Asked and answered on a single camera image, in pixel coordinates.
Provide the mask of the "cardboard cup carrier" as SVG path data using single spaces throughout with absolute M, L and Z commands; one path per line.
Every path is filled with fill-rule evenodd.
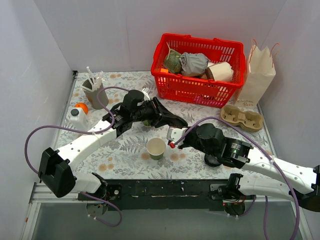
M 264 118 L 261 114 L 249 110 L 244 111 L 232 105 L 223 106 L 219 117 L 225 122 L 249 132 L 258 132 L 264 125 Z

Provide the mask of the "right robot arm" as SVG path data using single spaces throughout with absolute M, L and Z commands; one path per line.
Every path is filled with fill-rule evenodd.
M 230 175 L 227 184 L 214 190 L 215 197 L 237 199 L 242 196 L 265 195 L 289 201 L 313 212 L 320 210 L 320 168 L 303 167 L 278 158 L 271 158 L 251 144 L 225 137 L 222 130 L 211 123 L 172 130 L 168 139 L 178 148 L 192 147 L 205 153 L 208 165 L 222 164 L 230 168 L 253 171 L 266 179 L 255 179 L 240 173 Z

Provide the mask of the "beige paper bag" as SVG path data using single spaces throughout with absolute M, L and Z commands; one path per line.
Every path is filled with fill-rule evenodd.
M 254 109 L 276 76 L 275 58 L 280 44 L 259 49 L 257 41 L 251 40 L 251 49 L 246 59 L 244 84 L 234 97 L 234 106 Z

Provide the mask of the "stack of green paper cups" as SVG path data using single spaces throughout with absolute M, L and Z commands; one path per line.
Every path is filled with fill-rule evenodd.
M 142 121 L 142 124 L 147 128 L 152 127 L 152 122 L 150 120 L 144 120 Z

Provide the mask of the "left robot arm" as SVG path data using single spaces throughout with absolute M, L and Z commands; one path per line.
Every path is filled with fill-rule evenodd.
M 47 148 L 42 153 L 39 178 L 58 198 L 77 191 L 86 192 L 95 200 L 103 199 L 107 195 L 106 180 L 96 173 L 77 172 L 77 166 L 101 146 L 128 131 L 134 122 L 143 121 L 155 128 L 188 126 L 156 97 L 149 99 L 142 91 L 130 90 L 123 101 L 112 107 L 111 112 L 91 129 L 91 134 L 84 134 L 57 150 Z

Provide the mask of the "green paper coffee cup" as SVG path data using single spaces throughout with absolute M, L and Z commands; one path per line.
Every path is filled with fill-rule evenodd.
M 152 138 L 146 144 L 147 152 L 153 160 L 160 160 L 166 151 L 166 143 L 160 138 Z

